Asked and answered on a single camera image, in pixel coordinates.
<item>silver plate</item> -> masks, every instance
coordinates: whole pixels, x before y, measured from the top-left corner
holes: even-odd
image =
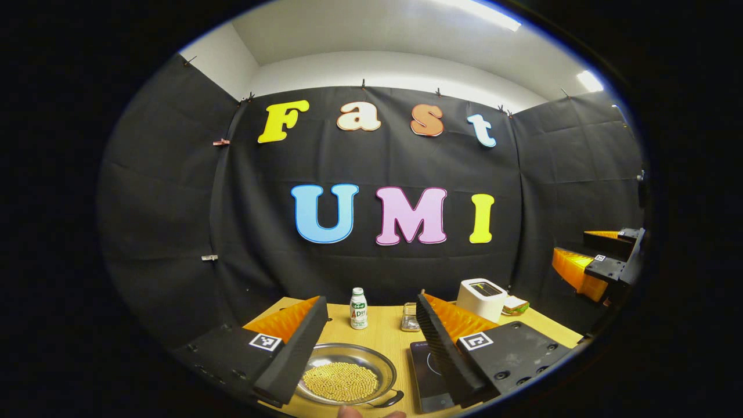
[[[310,359],[307,361],[305,372],[330,363],[351,363],[366,367],[377,375],[377,381],[379,382],[377,390],[366,398],[358,399],[354,402],[338,402],[312,393],[311,390],[307,389],[304,379],[300,379],[299,384],[296,386],[296,394],[305,399],[326,405],[360,405],[379,399],[382,395],[389,392],[398,378],[398,372],[389,358],[370,348],[344,343],[316,345],[310,355]]]

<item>soybean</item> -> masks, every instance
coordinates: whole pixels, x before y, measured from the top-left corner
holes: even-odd
[[[307,370],[302,377],[307,389],[337,402],[352,402],[373,394],[379,387],[377,375],[351,363],[330,363]]]

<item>yellow letter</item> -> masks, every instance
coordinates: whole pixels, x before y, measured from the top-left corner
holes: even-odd
[[[377,120],[377,107],[368,102],[346,103],[341,106],[340,111],[343,115],[338,117],[338,127],[344,131],[355,131],[363,129],[365,131],[374,131],[382,126]]]
[[[263,129],[263,133],[258,137],[258,143],[281,141],[286,138],[284,124],[286,123],[286,129],[294,128],[296,120],[299,118],[299,113],[294,109],[300,112],[306,112],[310,109],[310,102],[300,100],[267,107],[268,119],[266,120],[266,127]]]
[[[490,242],[490,206],[495,199],[489,194],[472,195],[472,203],[475,204],[475,230],[470,235],[472,244],[485,244]]]

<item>ceiling light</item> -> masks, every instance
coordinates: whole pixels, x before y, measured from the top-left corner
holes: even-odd
[[[516,20],[513,20],[512,18],[504,15],[503,13],[500,13],[497,10],[494,10],[491,7],[486,6],[485,4],[478,3],[477,1],[473,1],[473,0],[433,0],[433,1],[436,1],[437,3],[446,4],[448,6],[458,7],[468,13],[477,15],[487,21],[495,23],[498,26],[502,26],[504,28],[510,29],[513,32],[516,32],[516,30],[519,29],[519,26],[521,26],[521,23],[518,23]]]
[[[589,71],[584,71],[577,75],[578,80],[585,86],[588,91],[601,91],[603,86],[599,83],[599,80],[591,74]]]

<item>table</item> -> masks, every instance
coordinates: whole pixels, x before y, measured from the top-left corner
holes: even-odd
[[[257,321],[265,316],[279,311],[281,308],[294,305],[301,302],[300,299],[282,298],[272,307],[266,309],[262,314],[255,317],[251,322]],[[418,403],[418,390],[415,387],[415,374],[412,370],[410,360],[410,343],[425,341],[422,332],[405,332],[400,330],[400,320],[403,314],[402,306],[369,306],[367,315],[369,316],[369,326],[365,329],[351,328],[350,317],[348,314],[348,305],[339,305],[328,303],[329,321],[320,334],[318,343],[348,343],[358,344],[369,347],[373,350],[387,356],[395,365],[398,371],[398,380],[393,385],[394,389],[405,392],[398,403],[389,408],[372,408],[369,405],[356,405],[356,408],[364,418],[383,417],[393,411],[403,411],[408,417],[448,417],[459,414],[464,409],[460,406],[432,412],[430,414],[419,414],[416,409]],[[540,314],[534,309],[527,309],[526,312],[519,316],[501,315],[498,325],[508,324],[512,321],[521,321],[524,324],[545,334],[567,348],[573,348],[583,337],[563,325],[552,321],[550,318]],[[374,401],[374,404],[380,404],[384,400],[395,395],[393,390],[389,394]],[[291,398],[289,404],[282,408],[275,408],[269,404],[261,402],[269,408],[276,409],[285,414],[290,414],[299,418],[335,418],[338,407],[333,405],[321,405],[304,399],[296,394]]]

